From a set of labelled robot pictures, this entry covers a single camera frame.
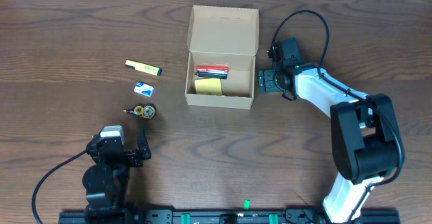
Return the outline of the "black gold correction tape dispenser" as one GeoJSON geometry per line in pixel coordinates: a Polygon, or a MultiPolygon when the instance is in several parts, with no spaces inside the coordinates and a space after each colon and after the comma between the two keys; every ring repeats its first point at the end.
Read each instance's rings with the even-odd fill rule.
{"type": "Polygon", "coordinates": [[[147,120],[153,119],[157,114],[157,108],[152,103],[137,104],[130,109],[123,109],[122,111],[128,115],[133,115],[147,120]]]}

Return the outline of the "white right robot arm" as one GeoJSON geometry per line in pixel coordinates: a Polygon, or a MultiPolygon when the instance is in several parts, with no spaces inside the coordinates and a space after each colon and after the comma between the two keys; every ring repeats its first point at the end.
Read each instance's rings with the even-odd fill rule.
{"type": "Polygon", "coordinates": [[[295,38],[274,42],[267,51],[271,69],[258,72],[262,93],[312,103],[330,118],[331,152],[338,174],[320,206],[286,213],[295,223],[399,223],[391,209],[362,209],[377,186],[395,180],[404,160],[390,98],[353,90],[318,63],[307,63],[295,38]]]}

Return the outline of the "brown cardboard box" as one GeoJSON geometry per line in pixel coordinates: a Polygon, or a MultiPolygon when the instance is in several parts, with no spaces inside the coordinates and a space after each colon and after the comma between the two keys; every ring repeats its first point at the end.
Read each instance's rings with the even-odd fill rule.
{"type": "Polygon", "coordinates": [[[188,105],[249,109],[254,100],[255,63],[259,47],[258,9],[192,7],[188,29],[188,68],[185,97],[188,105]],[[228,67],[220,81],[221,94],[200,92],[198,66],[228,67]]]}

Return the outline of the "yellow highlighter pen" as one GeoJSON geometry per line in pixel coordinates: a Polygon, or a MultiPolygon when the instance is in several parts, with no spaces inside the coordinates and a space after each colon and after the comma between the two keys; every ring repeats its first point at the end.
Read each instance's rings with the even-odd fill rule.
{"type": "Polygon", "coordinates": [[[154,76],[160,76],[162,74],[162,69],[159,67],[155,67],[152,65],[148,65],[145,63],[132,61],[132,60],[126,60],[125,66],[131,69],[135,69],[139,72],[144,72],[146,74],[154,75],[154,76]]]}

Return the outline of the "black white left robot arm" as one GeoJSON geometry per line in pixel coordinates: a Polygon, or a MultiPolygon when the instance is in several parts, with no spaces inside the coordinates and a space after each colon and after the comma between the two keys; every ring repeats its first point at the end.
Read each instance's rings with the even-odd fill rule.
{"type": "Polygon", "coordinates": [[[95,164],[82,178],[86,189],[85,223],[144,223],[142,211],[126,202],[130,170],[151,159],[144,126],[138,131],[137,149],[124,149],[124,131],[120,125],[105,126],[87,144],[86,153],[95,164]]]}

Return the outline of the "small green marker piece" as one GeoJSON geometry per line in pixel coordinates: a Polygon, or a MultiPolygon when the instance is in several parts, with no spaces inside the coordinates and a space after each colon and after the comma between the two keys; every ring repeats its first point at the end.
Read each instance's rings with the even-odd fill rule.
{"type": "Polygon", "coordinates": [[[249,200],[245,200],[244,201],[243,209],[247,211],[249,208],[250,208],[250,201],[249,200]]]}

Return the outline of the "yellow polar bear notepad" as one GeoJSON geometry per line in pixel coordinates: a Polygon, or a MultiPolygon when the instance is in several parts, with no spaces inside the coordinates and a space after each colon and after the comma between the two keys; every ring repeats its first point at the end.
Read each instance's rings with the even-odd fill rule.
{"type": "Polygon", "coordinates": [[[195,91],[203,95],[222,95],[221,80],[217,78],[198,79],[194,81],[195,91]]]}

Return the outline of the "white blue staples box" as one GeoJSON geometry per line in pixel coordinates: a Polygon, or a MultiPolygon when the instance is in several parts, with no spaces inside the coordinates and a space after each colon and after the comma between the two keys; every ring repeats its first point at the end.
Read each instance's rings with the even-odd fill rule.
{"type": "Polygon", "coordinates": [[[144,82],[137,82],[134,87],[134,92],[142,96],[151,97],[154,89],[155,88],[149,84],[145,84],[144,82]]]}

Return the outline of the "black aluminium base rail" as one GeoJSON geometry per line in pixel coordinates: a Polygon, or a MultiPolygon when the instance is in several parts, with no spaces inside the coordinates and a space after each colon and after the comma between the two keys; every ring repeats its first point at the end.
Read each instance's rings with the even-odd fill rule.
{"type": "MultiPolygon", "coordinates": [[[[169,209],[147,210],[127,220],[102,218],[87,221],[84,212],[63,212],[58,223],[144,223],[144,224],[286,224],[286,223],[331,223],[324,217],[318,219],[318,212],[313,208],[282,211],[172,211],[169,209]]],[[[349,223],[363,224],[399,224],[399,213],[395,210],[363,210],[360,217],[349,223]]]]}

